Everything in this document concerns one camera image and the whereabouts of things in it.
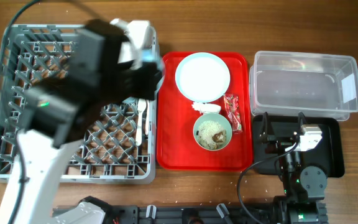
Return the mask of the green bowl with food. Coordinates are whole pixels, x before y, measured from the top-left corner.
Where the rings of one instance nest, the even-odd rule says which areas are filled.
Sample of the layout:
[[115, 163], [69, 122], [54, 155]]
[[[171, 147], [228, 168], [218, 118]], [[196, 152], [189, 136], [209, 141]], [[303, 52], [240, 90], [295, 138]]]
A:
[[200, 116], [193, 126], [196, 143], [207, 151], [224, 149], [232, 139], [230, 122], [217, 113]]

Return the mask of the light blue plate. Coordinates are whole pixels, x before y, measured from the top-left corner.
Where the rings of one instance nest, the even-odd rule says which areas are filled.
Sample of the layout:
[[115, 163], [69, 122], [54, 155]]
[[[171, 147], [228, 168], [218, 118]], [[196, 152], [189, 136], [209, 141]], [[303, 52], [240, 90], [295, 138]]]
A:
[[185, 57], [175, 70], [180, 93], [198, 103], [209, 103], [223, 96], [229, 88], [231, 74], [218, 56], [198, 52]]

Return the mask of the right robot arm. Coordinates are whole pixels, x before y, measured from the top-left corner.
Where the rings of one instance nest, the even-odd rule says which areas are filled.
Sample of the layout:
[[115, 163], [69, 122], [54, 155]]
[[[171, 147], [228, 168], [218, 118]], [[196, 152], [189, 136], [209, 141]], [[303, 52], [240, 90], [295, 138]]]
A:
[[312, 151], [323, 138], [317, 124], [309, 124], [298, 113], [298, 129], [292, 136], [279, 137], [274, 133], [269, 114], [262, 115], [262, 129], [258, 142], [265, 144], [265, 152], [282, 180], [284, 195], [273, 199], [270, 209], [272, 223], [321, 223], [318, 203], [324, 199], [327, 174], [322, 168], [306, 165], [301, 156]]

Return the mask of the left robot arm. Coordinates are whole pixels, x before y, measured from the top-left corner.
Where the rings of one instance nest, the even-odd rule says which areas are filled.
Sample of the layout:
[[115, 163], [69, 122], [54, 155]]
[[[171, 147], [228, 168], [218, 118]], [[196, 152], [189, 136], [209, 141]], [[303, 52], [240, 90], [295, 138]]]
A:
[[149, 21], [93, 19], [77, 35], [65, 78], [48, 77], [24, 92], [17, 156], [0, 205], [0, 223], [49, 223], [68, 161], [102, 107], [154, 100], [164, 68]]

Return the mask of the grey dishwasher rack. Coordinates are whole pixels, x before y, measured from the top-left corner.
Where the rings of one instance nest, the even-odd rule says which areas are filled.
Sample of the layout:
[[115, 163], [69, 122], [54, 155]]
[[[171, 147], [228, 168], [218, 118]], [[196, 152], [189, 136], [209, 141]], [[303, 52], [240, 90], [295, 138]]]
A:
[[[14, 25], [0, 49], [0, 182], [14, 166], [16, 134], [25, 110], [24, 91], [47, 77], [64, 77], [63, 61], [76, 49], [77, 25]], [[157, 104], [150, 103], [149, 135], [142, 116], [136, 146], [137, 100], [106, 105], [72, 155], [62, 182], [148, 184], [155, 178]]]

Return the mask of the white plastic spoon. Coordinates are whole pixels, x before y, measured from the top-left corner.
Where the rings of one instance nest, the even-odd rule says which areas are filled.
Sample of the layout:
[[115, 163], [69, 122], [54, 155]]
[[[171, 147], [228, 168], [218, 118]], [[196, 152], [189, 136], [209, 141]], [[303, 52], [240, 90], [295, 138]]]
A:
[[135, 144], [136, 146], [140, 146], [142, 144], [142, 116], [143, 112], [147, 108], [147, 103], [143, 99], [139, 99], [137, 102], [137, 129], [136, 129], [136, 136], [135, 136]]

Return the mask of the white plastic fork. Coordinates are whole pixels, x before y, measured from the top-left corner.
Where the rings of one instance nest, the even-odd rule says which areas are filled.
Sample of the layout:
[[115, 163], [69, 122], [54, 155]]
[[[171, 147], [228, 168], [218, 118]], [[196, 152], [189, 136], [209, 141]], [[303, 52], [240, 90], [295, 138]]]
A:
[[148, 136], [149, 135], [149, 121], [150, 121], [150, 101], [146, 100], [146, 105], [147, 105], [147, 109], [146, 109], [146, 115], [145, 115], [145, 135]]

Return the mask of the black plastic tray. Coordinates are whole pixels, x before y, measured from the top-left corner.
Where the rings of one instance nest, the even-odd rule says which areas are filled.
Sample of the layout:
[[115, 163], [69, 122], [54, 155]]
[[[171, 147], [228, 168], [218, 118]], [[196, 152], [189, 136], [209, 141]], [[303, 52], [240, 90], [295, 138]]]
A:
[[[254, 161], [262, 161], [271, 154], [265, 152], [266, 145], [258, 142], [262, 130], [262, 115], [257, 115], [252, 120]], [[292, 136], [298, 130], [298, 118], [289, 116], [270, 116], [269, 121], [273, 131], [278, 137]], [[315, 149], [302, 155], [305, 165], [319, 165], [328, 177], [340, 178], [345, 173], [344, 158], [342, 153], [341, 132], [339, 123], [334, 118], [307, 117], [310, 124], [317, 124], [322, 130], [322, 140]]]

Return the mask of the clear plastic bin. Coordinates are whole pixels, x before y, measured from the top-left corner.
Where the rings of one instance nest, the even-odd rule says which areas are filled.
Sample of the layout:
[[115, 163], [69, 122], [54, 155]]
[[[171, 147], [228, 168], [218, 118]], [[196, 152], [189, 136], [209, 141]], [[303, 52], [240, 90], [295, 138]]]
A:
[[347, 55], [258, 51], [249, 72], [250, 111], [256, 116], [334, 118], [358, 113], [358, 67]]

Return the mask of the red snack wrapper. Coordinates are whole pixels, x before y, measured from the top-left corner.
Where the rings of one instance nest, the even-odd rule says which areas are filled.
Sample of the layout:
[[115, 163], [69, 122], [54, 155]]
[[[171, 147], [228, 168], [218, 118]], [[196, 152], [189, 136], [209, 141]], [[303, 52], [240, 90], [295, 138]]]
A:
[[239, 110], [239, 97], [235, 94], [225, 93], [223, 99], [225, 111], [231, 123], [233, 133], [241, 133], [242, 124]]

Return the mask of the crumpled white napkin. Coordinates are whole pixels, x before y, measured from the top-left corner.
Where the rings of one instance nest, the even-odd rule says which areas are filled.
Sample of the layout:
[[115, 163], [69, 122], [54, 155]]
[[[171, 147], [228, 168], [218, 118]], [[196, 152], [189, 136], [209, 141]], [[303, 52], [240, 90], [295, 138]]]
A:
[[192, 104], [192, 108], [195, 111], [199, 111], [201, 114], [207, 114], [207, 113], [220, 113], [221, 107], [216, 104], [211, 103], [198, 103], [194, 102]]

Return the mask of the red plastic tray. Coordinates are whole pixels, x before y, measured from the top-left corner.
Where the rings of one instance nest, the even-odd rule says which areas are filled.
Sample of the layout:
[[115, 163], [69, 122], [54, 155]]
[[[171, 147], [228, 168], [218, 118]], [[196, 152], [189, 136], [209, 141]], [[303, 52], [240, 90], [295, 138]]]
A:
[[249, 72], [246, 59], [236, 52], [218, 52], [227, 65], [231, 82], [228, 93], [238, 96], [241, 133], [234, 133], [228, 145], [218, 151], [203, 149], [196, 142], [193, 126], [200, 113], [192, 108], [175, 83], [175, 70], [189, 52], [170, 52], [163, 57], [165, 80], [157, 100], [157, 161], [165, 169], [242, 171], [253, 161], [249, 99]]

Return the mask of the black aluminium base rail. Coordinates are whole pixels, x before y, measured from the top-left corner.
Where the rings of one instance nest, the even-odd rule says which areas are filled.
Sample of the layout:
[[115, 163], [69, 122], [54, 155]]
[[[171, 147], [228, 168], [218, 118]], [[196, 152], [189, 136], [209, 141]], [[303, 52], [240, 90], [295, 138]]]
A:
[[[118, 223], [182, 224], [188, 223], [188, 218], [191, 216], [200, 218], [203, 223], [227, 223], [224, 218], [220, 216], [216, 207], [216, 205], [212, 207], [157, 207], [155, 218], [152, 219], [146, 217], [147, 207], [116, 205], [112, 206], [112, 214], [115, 218], [118, 217]], [[228, 217], [233, 223], [257, 223], [250, 218], [241, 207], [226, 207], [229, 212]], [[74, 209], [74, 207], [54, 208], [52, 217], [62, 215], [71, 209]], [[270, 221], [270, 212], [266, 210], [252, 210], [251, 208], [248, 208], [248, 210], [254, 212], [253, 216], [262, 223], [277, 223]]]

